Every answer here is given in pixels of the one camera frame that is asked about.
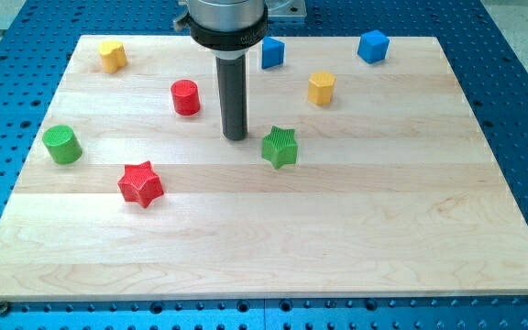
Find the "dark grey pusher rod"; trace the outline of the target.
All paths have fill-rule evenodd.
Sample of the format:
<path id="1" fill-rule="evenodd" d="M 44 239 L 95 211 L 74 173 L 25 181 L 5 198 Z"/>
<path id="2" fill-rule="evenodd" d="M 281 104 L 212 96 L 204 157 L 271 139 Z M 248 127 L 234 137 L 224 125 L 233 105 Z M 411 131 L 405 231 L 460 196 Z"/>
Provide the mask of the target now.
<path id="1" fill-rule="evenodd" d="M 216 69 L 222 132 L 229 140 L 243 140 L 248 134 L 246 57 L 217 58 Z"/>

